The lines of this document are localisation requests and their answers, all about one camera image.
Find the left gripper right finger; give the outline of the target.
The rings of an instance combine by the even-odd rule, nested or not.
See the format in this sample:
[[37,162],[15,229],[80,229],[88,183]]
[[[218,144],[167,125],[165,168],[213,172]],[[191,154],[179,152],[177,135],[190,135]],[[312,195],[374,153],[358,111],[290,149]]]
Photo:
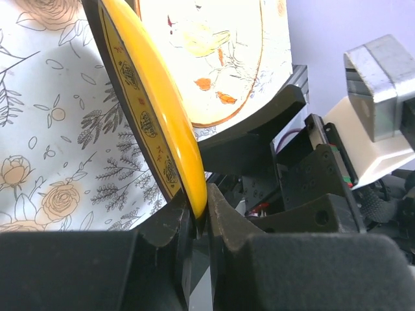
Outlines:
[[387,236],[266,233],[210,184],[214,310],[413,310],[414,276]]

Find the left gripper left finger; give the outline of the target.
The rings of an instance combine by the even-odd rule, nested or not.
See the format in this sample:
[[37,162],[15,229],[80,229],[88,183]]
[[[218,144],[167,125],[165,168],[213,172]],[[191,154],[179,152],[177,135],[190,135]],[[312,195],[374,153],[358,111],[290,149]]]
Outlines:
[[183,192],[129,231],[1,234],[2,310],[187,310],[192,216]]

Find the yellow black patterned plate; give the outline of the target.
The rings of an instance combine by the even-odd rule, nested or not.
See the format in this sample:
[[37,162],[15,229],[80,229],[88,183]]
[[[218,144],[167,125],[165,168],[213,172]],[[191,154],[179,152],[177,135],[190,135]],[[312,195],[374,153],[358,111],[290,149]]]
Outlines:
[[183,190],[196,220],[207,186],[197,141],[156,46],[126,1],[83,1],[117,99],[166,200]]

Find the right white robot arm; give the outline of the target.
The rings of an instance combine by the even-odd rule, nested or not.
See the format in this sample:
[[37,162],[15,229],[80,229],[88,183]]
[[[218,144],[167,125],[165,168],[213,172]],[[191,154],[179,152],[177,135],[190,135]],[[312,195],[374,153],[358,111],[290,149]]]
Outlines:
[[351,161],[353,189],[414,160],[414,57],[391,34],[344,53],[347,96],[324,117]]

